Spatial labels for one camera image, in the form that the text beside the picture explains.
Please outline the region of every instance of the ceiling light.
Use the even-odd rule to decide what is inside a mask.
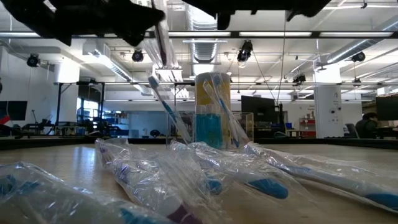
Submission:
[[[106,102],[127,102],[128,100],[105,100]]]
[[[40,37],[35,32],[0,32],[0,37],[9,37],[9,38],[16,38],[16,37]]]
[[[130,83],[110,82],[110,83],[105,83],[105,85],[130,85]]]
[[[362,6],[325,6],[322,10],[335,10],[335,9],[356,9]]]
[[[389,37],[392,32],[322,32],[320,37]]]
[[[229,37],[230,35],[230,32],[169,32],[169,37]]]
[[[220,44],[228,43],[227,40],[183,40],[184,44]]]
[[[257,83],[241,82],[241,83],[231,83],[231,85],[255,85]]]
[[[240,37],[309,37],[311,32],[240,32]]]

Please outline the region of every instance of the lab workbench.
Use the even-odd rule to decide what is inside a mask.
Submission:
[[[317,154],[346,161],[368,161],[378,168],[398,169],[398,151],[326,144],[264,146],[292,154]],[[165,150],[165,145],[160,144],[140,147]],[[0,164],[19,161],[33,163],[69,185],[129,200],[113,175],[100,165],[94,144],[0,151]],[[398,215],[395,213],[313,187],[307,189],[316,201],[309,203],[292,199],[287,204],[260,201],[233,185],[217,196],[217,200],[233,223],[398,223]]]

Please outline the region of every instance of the wooden table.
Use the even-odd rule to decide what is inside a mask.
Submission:
[[[30,162],[63,179],[66,183],[84,187],[99,194],[128,200],[113,175],[104,170],[96,158],[94,145],[57,146],[0,151],[0,164]],[[141,146],[147,149],[163,145]],[[331,145],[269,145],[293,154],[318,154],[347,161],[369,161],[375,166],[398,170],[398,151]],[[308,188],[316,198],[314,205],[300,197],[276,201],[248,194],[232,186],[217,200],[234,223],[398,223],[398,215],[358,203],[322,190]]]

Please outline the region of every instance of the computer monitor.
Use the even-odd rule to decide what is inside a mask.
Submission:
[[[11,121],[24,121],[27,101],[0,101],[0,118],[9,115]]]
[[[242,96],[241,103],[241,111],[253,113],[254,122],[278,122],[275,100],[255,96]]]
[[[379,120],[398,120],[398,96],[376,97],[376,108]]]

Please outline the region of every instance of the ceiling camera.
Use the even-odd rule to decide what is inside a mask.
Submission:
[[[360,52],[360,53],[354,55],[354,56],[351,58],[351,60],[352,60],[353,62],[363,62],[363,61],[365,60],[365,58],[366,58],[365,54],[364,54],[363,52]]]
[[[302,82],[305,82],[305,81],[307,81],[307,79],[305,78],[304,73],[301,73],[300,75],[297,75],[297,76],[293,79],[293,82],[294,82],[294,83],[302,83]]]
[[[142,50],[141,49],[134,50],[134,53],[132,54],[131,58],[135,62],[142,62],[144,60],[144,55],[142,54]]]
[[[26,61],[27,66],[37,68],[40,66],[40,59],[38,54],[30,54],[30,57]]]
[[[245,40],[241,50],[238,53],[237,60],[239,62],[245,62],[249,59],[251,56],[251,52],[253,51],[253,45],[251,43],[251,40]]]

